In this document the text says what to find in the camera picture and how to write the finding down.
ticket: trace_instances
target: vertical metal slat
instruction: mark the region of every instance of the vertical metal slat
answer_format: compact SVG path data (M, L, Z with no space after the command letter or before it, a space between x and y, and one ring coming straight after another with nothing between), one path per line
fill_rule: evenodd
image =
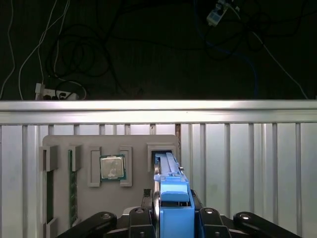
M175 124L157 124L156 135L175 135Z
M277 125L278 223L296 233L296 125Z
M273 145L276 142L276 134L273 133L272 124L263 124L263 183L264 183L264 203L263 203L263 218L271 221L277 222L277 191L274 189L277 188L277 173L274 174L274 161L277 161L274 148L277 148L277 145Z
M252 211L250 138L248 124L231 124L231 217L240 211Z
M192 187L192 153L191 153L191 130L189 124L181 124L181 165L185 169L185 175Z
M2 237L22 238L22 126L2 126Z
M228 161L225 150L224 124L206 125L206 206L216 208L221 214L230 216L227 200L229 181Z
M54 132L54 135L73 135L74 126L73 125L54 125L53 132Z
M130 125L130 134L131 135L149 135L150 125L149 124Z
M206 204L206 128L202 124L192 124L192 185L203 204Z
M114 135L125 135L125 125L115 125Z
M264 217L264 132L262 124L254 124L254 205L255 213Z
M317 237L317 123L301 125L303 237Z
M79 135L99 135L99 125L79 125Z
M37 238L38 234L38 184L39 184L39 131L40 127L37 125L29 125L27 127L26 143L27 156L25 157L26 167L26 196L27 196L27 237Z

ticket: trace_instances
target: tangled cables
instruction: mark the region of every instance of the tangled cables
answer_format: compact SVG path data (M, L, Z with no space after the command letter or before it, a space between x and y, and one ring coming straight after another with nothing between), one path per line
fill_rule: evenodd
M281 21L272 21L271 17L262 11L261 5L259 4L259 2L257 0L253 0L253 2L258 6L258 11L252 15L246 13L245 11L243 11L242 9L239 11L241 14L241 20L231 20L231 19L224 19L221 21L221 23L235 23L235 24L239 24L240 26L242 26L242 30L233 34L232 36L226 38L225 40L215 44L214 46L210 47L207 45L207 38L208 35L211 31L211 28L209 28L209 30L206 32L205 34L205 52L207 53L207 55L213 59L213 60L226 60L227 58L229 58L240 46L240 44L242 43L243 40L245 40L248 48L250 51L252 52L259 52L262 48L263 45L265 44L265 39L266 38L281 38L281 37L292 37L294 35L297 34L300 25L302 23L302 18L304 16L308 16L308 15L312 15L315 14L317 11L313 11L307 14L304 14L304 10L305 7L308 3L308 0L304 0L301 6L301 12L300 15L298 17L295 18L291 18L291 19L286 19L286 20L281 20ZM231 2L230 3L233 7L235 7L236 9L238 9L238 7ZM281 24L281 23L285 23L285 22L292 22L292 21L297 21L296 27L295 29L290 32L290 33L286 33L286 34L270 34L270 30L271 27L273 25L277 25L277 24ZM253 33L256 33L259 38L261 39L261 43L256 43L256 45L253 43ZM210 49L212 49L215 46L220 46L224 43L227 43L235 38L238 38L237 43L235 44L235 46L233 47L232 50L230 50L231 54L226 55L225 57L222 58L215 58L214 56L212 56L209 52Z

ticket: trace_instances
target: white cable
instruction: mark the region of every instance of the white cable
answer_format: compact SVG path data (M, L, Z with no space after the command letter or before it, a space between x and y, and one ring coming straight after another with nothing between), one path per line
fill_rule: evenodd
M11 77L13 72L15 71L15 59L14 59L14 53L13 53L13 48L12 48L12 43L11 43L11 38L10 38L10 31L11 31L11 27L12 27L12 24L13 24L13 14L14 14L13 0L11 0L11 20L10 20L10 23L9 23L7 35L8 35L9 46L10 46L10 50L11 50L11 57L12 57L13 67L12 67L11 72L9 73L9 75L7 76L7 78L4 80L4 82L2 84L1 92L0 92L0 100L1 100L2 95L3 95L3 90L4 90L4 86L5 86L6 82L9 80L9 78Z
M61 23L61 28L60 28L60 31L59 31L59 34L58 34L58 35L60 35L60 32L61 32L62 27L63 27L63 25L64 25L64 20L65 20L65 17L66 17L68 8L69 8L69 3L70 3L70 0L67 0L67 3L66 3L66 6L65 6L63 15L60 16L60 17L51 25L51 26L53 26L58 20L60 20L61 18L63 18L63 19L62 19L62 23ZM43 42L43 40L44 40L44 38L45 38L45 34L46 34L47 30L50 29L51 26L48 27L48 25L47 25L46 30L45 30L45 31L42 33L42 35L41 35L41 38L40 38L40 41L39 41L39 46L38 46L38 57L39 57L39 62L40 62L41 74L42 74L42 84L44 84L44 74L43 74L43 67L42 67L42 61L41 61L41 55L40 55L40 46L41 46L41 44L42 44L42 42Z
M45 34L44 34L44 37L43 39L45 38L45 35L46 35L46 32L47 30L49 29L49 25L50 25L50 21L51 21L51 18L52 18L52 14L53 14L53 11L55 9L55 6L56 6L56 3L57 3L57 0L55 0L54 2L54 5L51 9L51 13L50 13L50 17L49 17L49 20L48 20L48 23L47 23L47 29L45 30ZM20 93L20 97L21 97L21 100L23 100L23 96L22 96L22 92L21 92L21 72L22 72L22 68L24 67L25 63L29 60L29 58L32 56L32 54L35 52L35 50L41 45L43 41L41 41L35 48L34 50L30 53L30 55L26 58L26 60L23 62L23 64L21 65L21 68L19 70L19 76L18 76L18 86L19 86L19 93Z
M230 8L239 18L239 20L241 20L241 17L239 15L239 13L229 4L227 4L228 8ZM269 51L269 49L266 47L266 45L263 43L263 41L261 40L261 38L255 33L252 32L253 35L260 41L260 43L263 45L264 49L266 49L266 51L268 52L268 54L271 56L271 58L277 63L277 65L286 73L286 75L299 87L299 89L301 90L302 94L304 95L304 97L306 99L308 99L306 93L304 92L302 86L284 69L284 67L280 64L280 62L277 61L277 59L272 55L272 53Z

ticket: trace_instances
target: black cable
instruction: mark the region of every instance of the black cable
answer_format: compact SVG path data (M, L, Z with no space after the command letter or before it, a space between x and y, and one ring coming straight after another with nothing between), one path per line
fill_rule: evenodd
M259 2L257 0L253 0L253 1L258 6L258 11L256 13L254 13L253 15L249 15L249 14L245 13L243 10L240 10L240 13L245 15L248 19L246 23L243 22L242 20L239 20L239 19L238 20L222 20L220 22L220 24L223 24L225 22L232 22L232 23L235 22L235 23L241 24L243 27L243 29L240 31L242 38L239 38L238 44L233 48L232 51L230 51L231 54L227 55L224 58L217 59L215 57L212 57L210 53L206 52L207 55L211 59L213 59L213 60L225 60L225 59L229 58L234 53L234 51L239 47L239 44L242 42L243 39L245 39L246 44L247 44L250 51L258 52L263 48L266 37L292 37L292 36L294 36L300 28L301 20L304 16L304 9L305 9L306 4L308 3L308 0L304 0L302 3L302 7L301 7L301 15L299 17L292 18L292 20L297 20L297 24L296 24L296 27L295 27L293 32L287 33L287 34L269 34L268 31L270 30L270 28L272 26L272 22L280 24L282 21L280 21L280 22L272 21L271 17L267 13L262 12L261 5L259 4ZM253 46L253 43L251 43L254 41L253 32L255 32L260 37L260 39L262 41L262 43L257 43L256 46ZM234 34L234 35L224 39L222 42L218 43L217 46L222 45L222 44L228 42L229 40L232 40L233 38L238 37L240 34L239 33Z
M81 28L81 30L89 30L91 33L93 33L93 36L80 36L77 34L69 34L68 31L75 27L79 27ZM61 59L65 68L64 72L57 72L54 70L54 52L57 48L58 42L60 45L62 45L60 49ZM71 46L72 49L70 60L67 61L65 57L65 52ZM98 54L102 55L107 62L107 50L103 44L103 39L101 38L101 36L87 25L73 24L64 28L61 34L56 38L46 59L46 70L50 77L53 78L66 77L74 73L82 74L87 77L101 77L108 72L108 66L105 67L105 70L103 70L102 72L96 74L90 73L96 63L95 58ZM90 64L88 64L89 66L83 68L82 63L84 62L84 60L87 60L87 55L92 55L92 60Z

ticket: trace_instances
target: connector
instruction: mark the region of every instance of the connector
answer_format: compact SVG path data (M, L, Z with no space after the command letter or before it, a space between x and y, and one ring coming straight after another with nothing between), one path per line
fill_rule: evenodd
M45 88L45 85L41 83L35 85L35 100L78 100L78 98L76 93L59 90L55 92L54 89Z
M221 21L222 17L228 10L228 4L231 4L232 0L218 0L215 8L209 13L206 20L209 26L216 27Z

